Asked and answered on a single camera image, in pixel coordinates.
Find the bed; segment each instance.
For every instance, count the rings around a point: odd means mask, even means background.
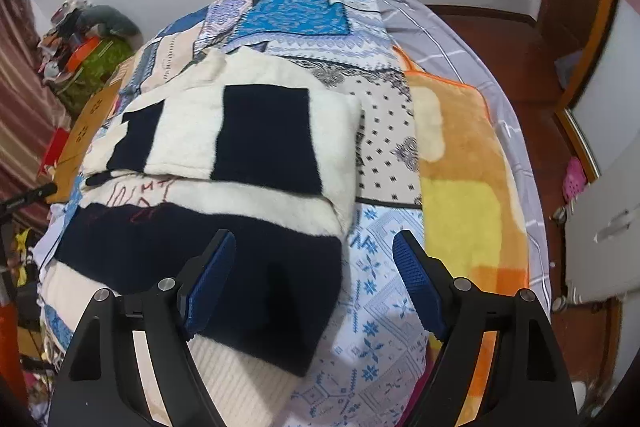
[[[410,230],[454,276],[469,277],[483,290],[513,294],[529,285],[548,313],[544,220],[518,121],[491,73],[429,9],[415,0],[217,0],[167,26],[121,65],[123,87],[94,144],[135,99],[193,71],[212,50],[236,60],[255,52],[285,57],[325,89],[357,97],[363,110],[355,134],[353,216],[342,236],[342,283],[305,376],[209,338],[190,342],[230,427],[401,421],[437,346],[393,263],[398,230]],[[462,129],[458,124],[472,122],[465,116],[471,114],[478,124]],[[486,178],[493,171],[483,169],[485,163],[501,174]],[[154,208],[167,202],[170,186],[180,186],[182,194],[197,190],[192,181],[143,173],[95,189],[85,178],[76,180],[61,246],[42,284],[47,351],[58,363],[85,303],[117,277],[87,271],[86,249],[74,261],[65,253],[87,205]],[[150,411],[167,423],[144,336],[134,341]],[[489,337],[483,345],[484,362],[461,419],[475,415],[492,342]]]

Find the green fabric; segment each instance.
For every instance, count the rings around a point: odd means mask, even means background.
[[[91,95],[102,89],[118,65],[132,54],[126,41],[118,38],[103,39],[82,61],[74,76],[62,86],[56,87],[56,96],[73,120],[78,118]]]

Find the red brick tile floor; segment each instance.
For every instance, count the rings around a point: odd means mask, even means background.
[[[523,22],[462,15],[444,16],[449,26],[494,74],[520,120],[546,218],[553,297],[561,293],[564,238],[549,217],[564,204],[562,179],[572,149],[554,117],[562,93],[551,52],[535,28]],[[593,390],[607,360],[607,310],[570,307],[552,326],[572,380]]]

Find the patchwork quilt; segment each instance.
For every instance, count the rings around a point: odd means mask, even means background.
[[[196,365],[230,427],[394,425],[424,372],[428,332],[393,263],[391,243],[402,229],[422,243],[424,233],[412,96],[376,0],[217,0],[164,28],[126,64],[114,115],[141,93],[171,83],[211,48],[233,54],[242,46],[284,57],[326,89],[359,98],[356,205],[344,240],[338,301],[306,376],[265,380],[255,360],[214,349],[198,336],[190,344]],[[112,123],[113,117],[96,139]],[[67,205],[67,224],[89,202],[83,198],[91,192],[80,190],[83,179],[76,180]],[[150,181],[135,179],[103,199],[114,211],[124,203],[155,206],[170,201],[178,186],[156,180],[155,197],[133,194],[148,190]],[[72,271],[58,259],[43,285],[49,344],[60,351],[82,311],[70,301],[85,303],[95,290],[89,280],[65,284],[76,277]],[[231,383],[235,394],[228,392]],[[154,397],[147,399],[162,421]]]

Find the blue geometric pattern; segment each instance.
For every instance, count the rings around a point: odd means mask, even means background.
[[[378,13],[363,12],[351,7],[345,7],[347,19],[354,34],[367,35],[380,45],[389,44],[389,34]]]
[[[80,184],[82,183],[82,174],[78,174],[76,179],[74,180],[74,186],[71,188],[71,194],[69,195],[69,200],[66,202],[65,207],[65,224],[63,225],[63,232],[66,230],[66,227],[69,226],[69,222],[71,222],[71,218],[74,217],[76,210],[78,209],[78,205],[80,204],[80,200],[82,199],[82,193],[80,192]]]
[[[66,351],[74,332],[67,327],[63,320],[58,316],[55,309],[48,304],[44,305],[44,318],[47,321],[49,330],[55,335],[60,346],[62,346],[62,349]]]
[[[159,47],[159,40],[152,42],[145,47],[140,57],[140,61],[131,75],[131,79],[118,93],[118,107],[116,108],[115,114],[122,113],[127,105],[129,105],[129,103],[131,103],[133,99],[140,94],[140,86],[146,79],[148,79],[148,77],[151,76],[151,73],[154,70]]]
[[[193,43],[193,55],[212,45],[222,33],[229,31],[240,16],[251,7],[252,0],[217,0],[209,5],[198,38]]]
[[[232,38],[263,32],[348,35],[342,4],[328,0],[260,0],[241,20]]]
[[[156,38],[166,37],[167,35],[173,35],[174,33],[181,33],[183,31],[187,31],[190,28],[193,28],[199,22],[204,20],[204,17],[207,15],[208,7],[200,8],[198,11],[185,15],[184,17],[180,17],[177,21],[169,24],[164,30],[162,30]]]

